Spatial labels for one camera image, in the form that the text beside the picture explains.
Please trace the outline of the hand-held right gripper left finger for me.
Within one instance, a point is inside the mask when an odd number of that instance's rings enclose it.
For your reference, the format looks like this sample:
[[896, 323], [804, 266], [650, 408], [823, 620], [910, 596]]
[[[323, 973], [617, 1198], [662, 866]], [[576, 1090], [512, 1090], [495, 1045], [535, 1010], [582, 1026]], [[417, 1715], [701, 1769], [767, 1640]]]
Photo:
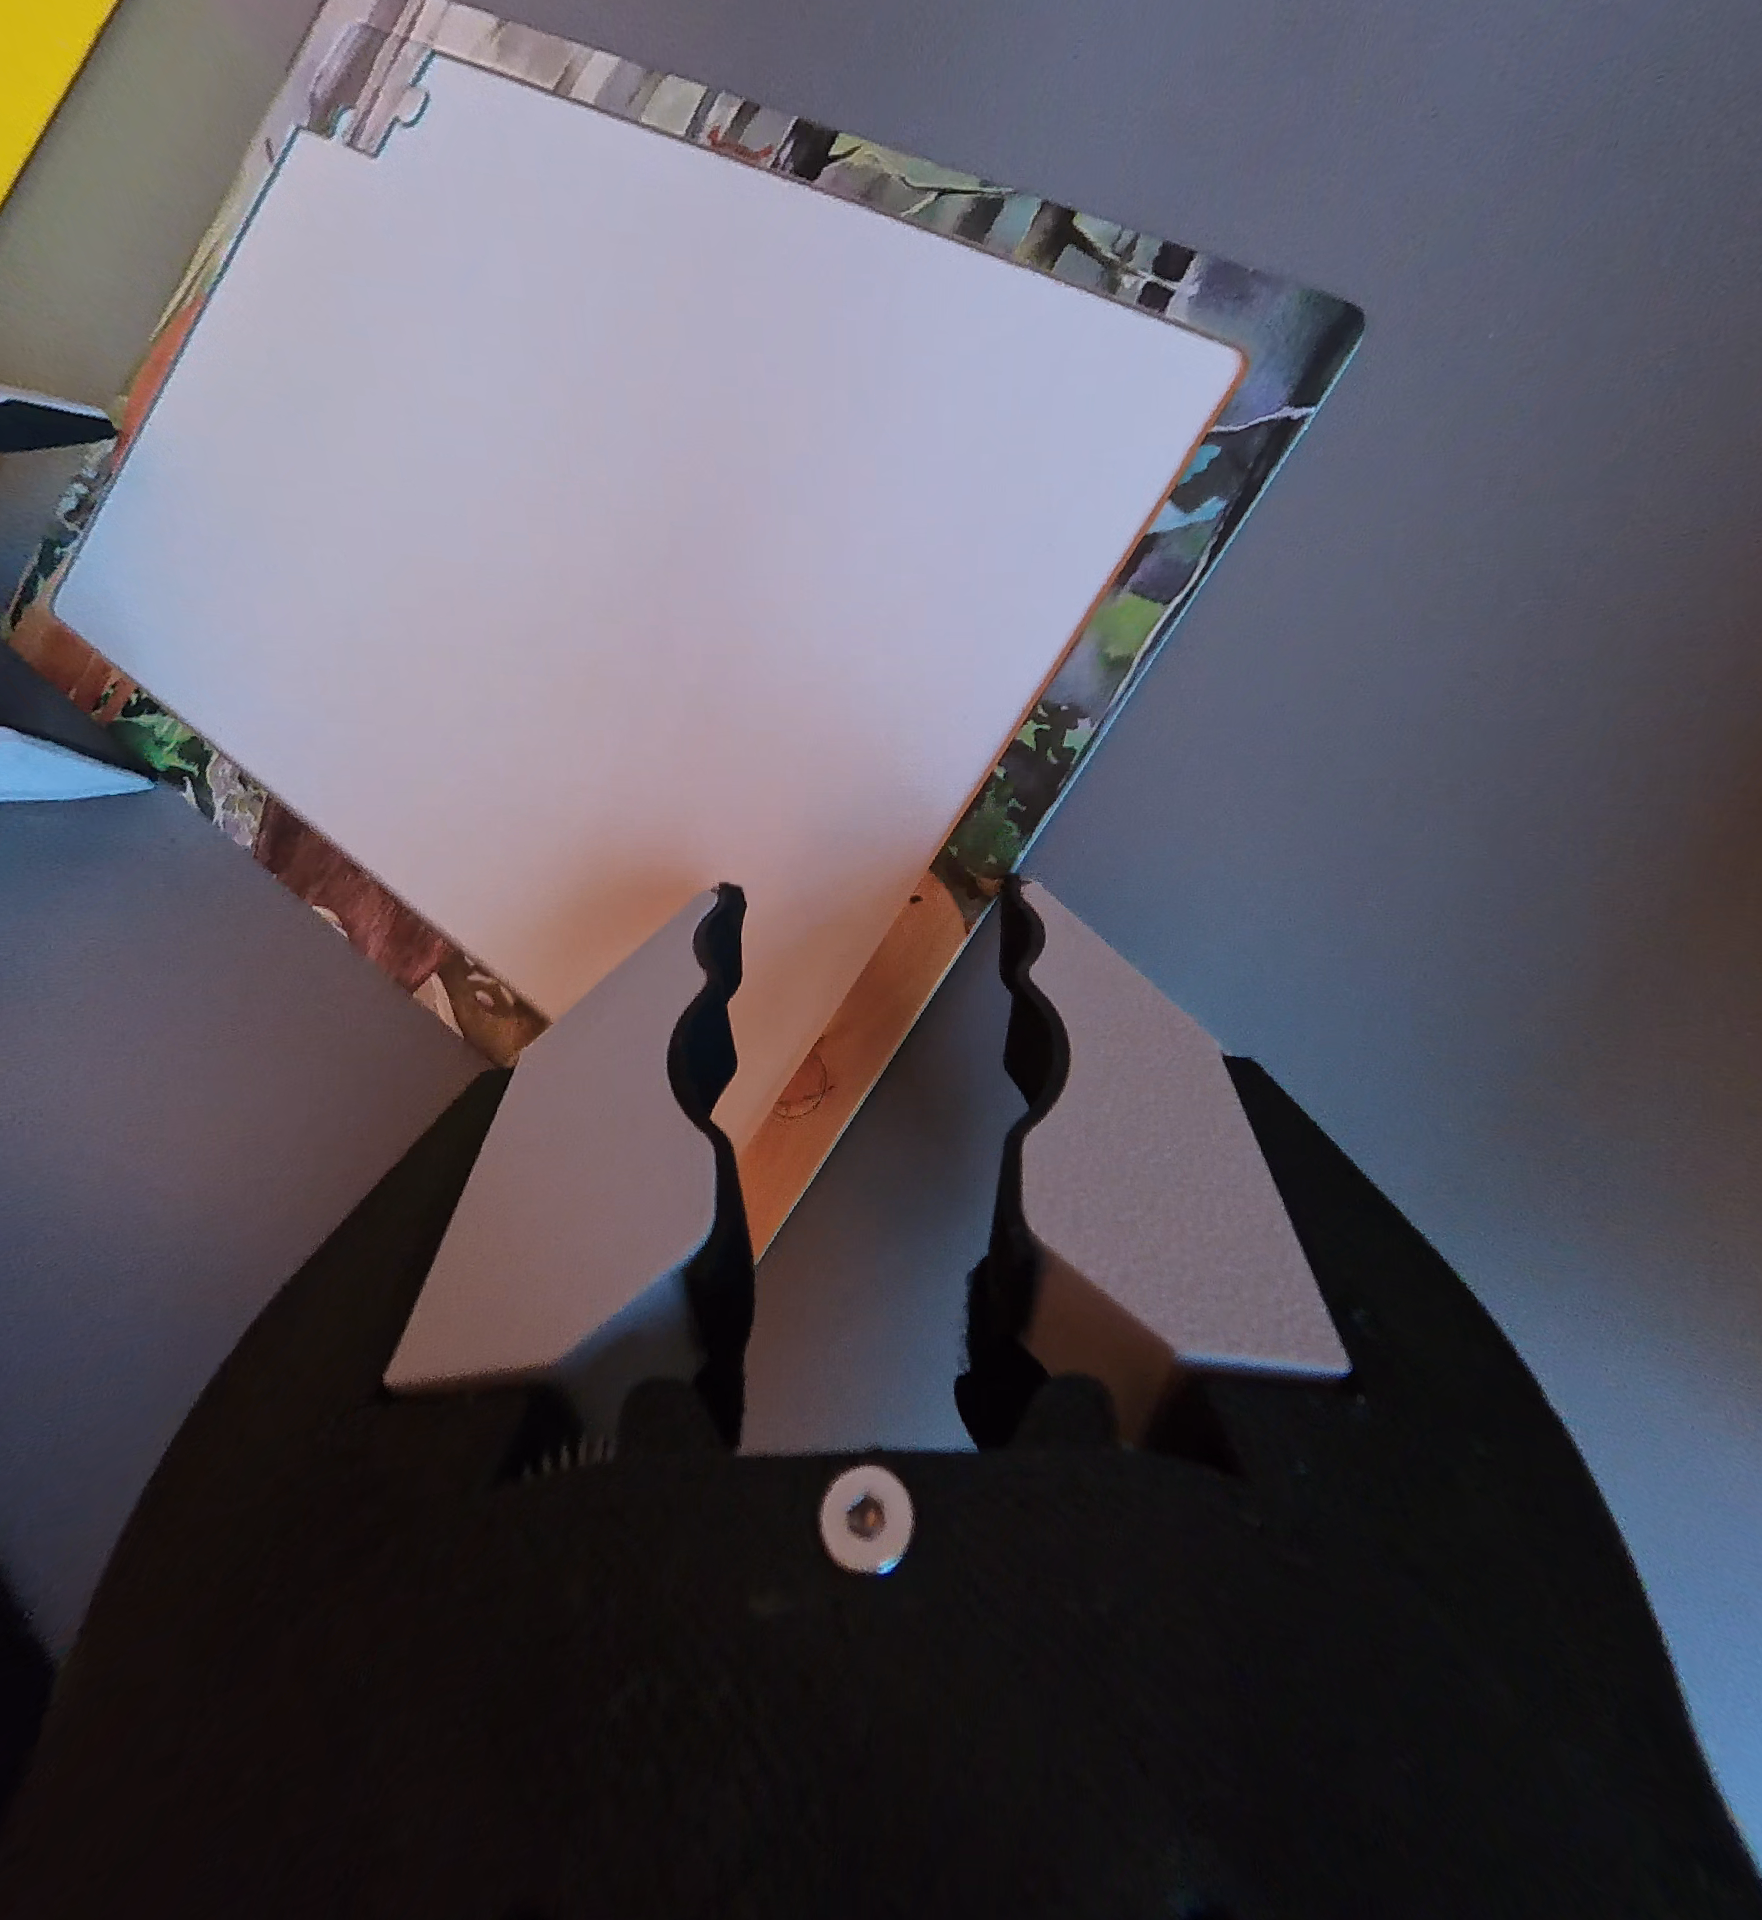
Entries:
[[700, 894], [525, 1050], [388, 1389], [535, 1381], [610, 1445], [633, 1387], [679, 1380], [739, 1442], [753, 1257], [716, 1104], [744, 923], [737, 885]]

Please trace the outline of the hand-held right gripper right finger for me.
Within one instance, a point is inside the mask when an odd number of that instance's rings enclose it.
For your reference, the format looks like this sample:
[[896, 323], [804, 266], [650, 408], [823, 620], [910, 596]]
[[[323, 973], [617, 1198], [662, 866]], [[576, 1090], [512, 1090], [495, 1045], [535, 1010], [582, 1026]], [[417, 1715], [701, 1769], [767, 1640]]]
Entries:
[[1340, 1380], [1349, 1357], [1215, 1041], [1035, 881], [1000, 902], [1010, 994], [990, 1248], [956, 1404], [1011, 1442], [1049, 1380], [1148, 1451], [1229, 1451], [1206, 1370]]

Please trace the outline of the lavender stone-pattern puzzle piece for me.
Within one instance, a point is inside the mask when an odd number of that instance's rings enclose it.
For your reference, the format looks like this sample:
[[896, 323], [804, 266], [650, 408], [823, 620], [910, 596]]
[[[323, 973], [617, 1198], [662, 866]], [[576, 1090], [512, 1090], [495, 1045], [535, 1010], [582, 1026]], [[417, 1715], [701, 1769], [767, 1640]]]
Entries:
[[328, 2], [294, 67], [298, 124], [378, 157], [412, 112], [440, 2]]

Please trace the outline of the puzzle frame board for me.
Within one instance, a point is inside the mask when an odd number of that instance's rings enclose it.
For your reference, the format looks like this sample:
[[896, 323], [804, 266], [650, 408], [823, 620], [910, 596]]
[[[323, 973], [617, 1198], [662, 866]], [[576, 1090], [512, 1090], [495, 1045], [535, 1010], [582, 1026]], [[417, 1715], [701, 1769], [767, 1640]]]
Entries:
[[469, 3], [365, 157], [310, 34], [8, 636], [497, 1064], [739, 883], [761, 1255], [1362, 310]]

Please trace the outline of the grey desk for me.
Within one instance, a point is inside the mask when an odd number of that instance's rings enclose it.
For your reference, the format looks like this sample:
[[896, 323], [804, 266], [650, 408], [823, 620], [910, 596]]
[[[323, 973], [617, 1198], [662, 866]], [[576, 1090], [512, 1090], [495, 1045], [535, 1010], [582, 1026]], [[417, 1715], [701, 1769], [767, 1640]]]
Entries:
[[[503, 3], [1366, 330], [1035, 865], [1503, 1322], [1762, 1864], [1762, 3]], [[171, 793], [0, 806], [0, 1569], [51, 1647], [475, 1067]]]

